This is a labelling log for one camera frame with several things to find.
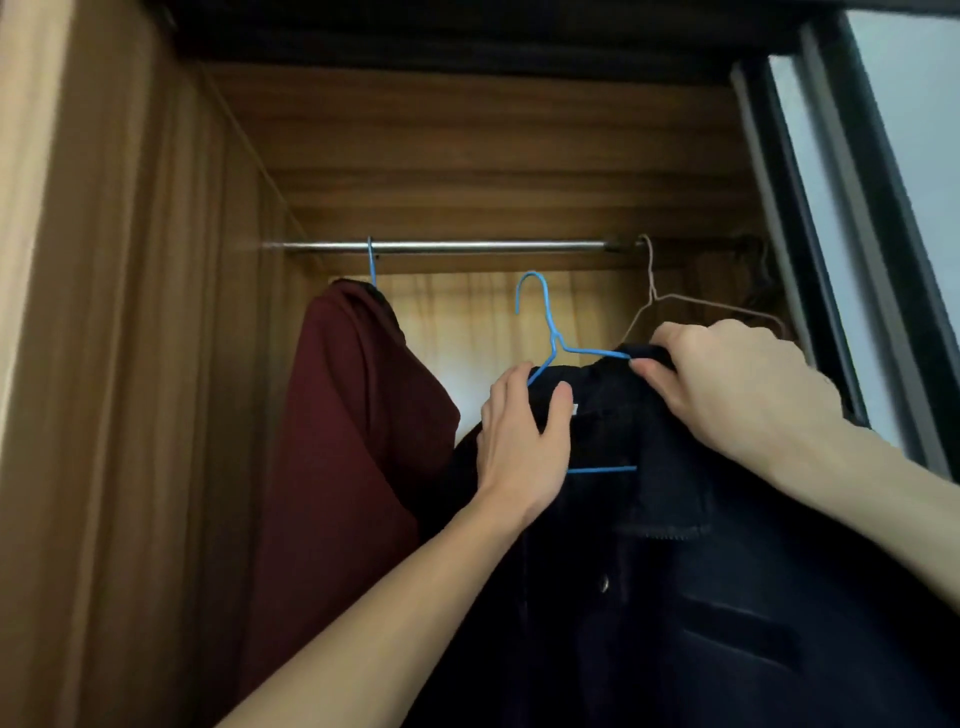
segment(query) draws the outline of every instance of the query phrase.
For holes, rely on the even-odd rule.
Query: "maroon jacket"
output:
[[[403,504],[446,465],[459,420],[375,289],[338,280],[311,302],[263,505],[241,697],[417,547]]]

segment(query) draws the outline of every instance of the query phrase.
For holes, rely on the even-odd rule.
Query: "left forearm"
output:
[[[522,524],[478,497],[281,668],[222,728],[390,728]]]

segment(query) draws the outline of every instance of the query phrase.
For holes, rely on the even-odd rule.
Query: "metal closet rod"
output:
[[[373,252],[390,255],[461,253],[582,253],[625,252],[642,243],[610,240],[373,240]],[[366,240],[320,240],[309,243],[267,243],[267,248],[291,253],[363,253]]]

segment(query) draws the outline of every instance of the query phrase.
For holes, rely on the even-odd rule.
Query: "wardrobe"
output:
[[[727,315],[665,301],[628,331],[644,235],[659,293],[780,317],[856,408],[731,59],[676,83],[198,60],[166,11],[0,6],[0,725],[203,725],[229,694],[303,312],[370,276],[365,253],[290,244],[607,243],[377,257],[459,434],[507,366],[549,354],[539,294],[514,313],[524,271],[580,347]]]

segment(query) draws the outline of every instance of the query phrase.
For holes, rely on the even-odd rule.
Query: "hanging clothes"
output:
[[[309,305],[263,503],[240,698],[417,548],[410,509],[459,421],[375,288],[337,280]]]
[[[671,366],[665,350],[627,347]],[[406,728],[948,726],[960,619],[879,548],[699,444],[627,362],[577,402],[557,499],[494,571]],[[419,511],[476,490],[476,430]]]

